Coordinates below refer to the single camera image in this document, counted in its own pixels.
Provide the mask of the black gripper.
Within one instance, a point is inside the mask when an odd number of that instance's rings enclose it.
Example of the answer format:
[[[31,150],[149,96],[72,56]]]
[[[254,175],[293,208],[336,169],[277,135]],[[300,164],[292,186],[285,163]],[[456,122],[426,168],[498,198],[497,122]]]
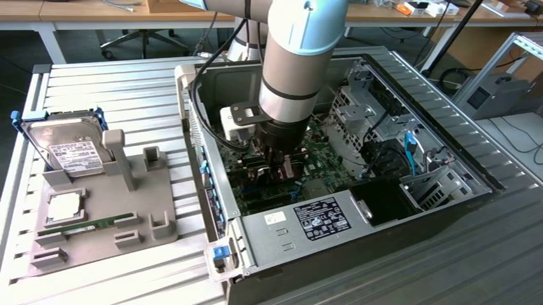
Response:
[[[304,139],[308,119],[294,123],[276,120],[257,123],[257,146],[269,165],[284,162],[285,155],[292,154]]]

